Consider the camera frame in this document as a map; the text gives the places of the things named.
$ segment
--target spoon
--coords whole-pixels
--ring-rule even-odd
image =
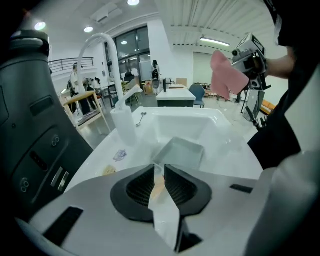
[[[141,121],[142,121],[142,118],[144,118],[144,116],[145,116],[146,114],[147,114],[147,112],[142,112],[142,113],[141,113],[142,116],[141,116],[140,122],[135,125],[136,127],[140,126]]]

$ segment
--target railing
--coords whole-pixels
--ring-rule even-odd
[[[58,59],[54,61],[49,61],[49,67],[52,73],[56,73],[59,71],[72,71],[74,64],[78,62],[78,58],[64,58]],[[93,67],[94,66],[94,58],[84,57],[82,59],[81,67]]]

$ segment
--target floor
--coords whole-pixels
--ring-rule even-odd
[[[139,103],[135,100],[132,102],[131,110],[134,112],[138,107],[157,107],[157,100],[155,95],[142,95],[141,99],[139,99]],[[204,98],[204,107],[206,109],[218,109],[220,110],[224,116],[229,120],[229,122],[233,125],[234,131],[239,133],[244,137],[245,141],[248,142],[256,133],[257,129],[253,126],[253,124],[247,121],[241,114],[241,108],[243,106],[243,101],[239,104],[231,101],[224,101],[223,99],[217,100],[216,97],[212,98]],[[105,116],[105,119],[111,130],[115,129],[115,124],[112,120],[110,111],[110,101],[108,98],[104,99],[104,104],[101,104],[102,110]],[[263,117],[263,113],[259,113],[258,119],[260,120]],[[105,125],[105,122],[102,118],[99,118],[94,123],[88,125],[82,130],[83,136],[88,140],[90,145],[95,149],[97,146],[108,136],[109,131]]]

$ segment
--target box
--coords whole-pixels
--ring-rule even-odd
[[[146,95],[154,94],[154,89],[152,87],[152,81],[145,81],[145,85],[143,86],[143,91]]]

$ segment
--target ceiling vent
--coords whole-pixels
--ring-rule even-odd
[[[111,2],[91,15],[90,19],[94,20],[98,24],[105,25],[108,21],[114,19],[122,13],[123,11],[119,9],[116,4]]]

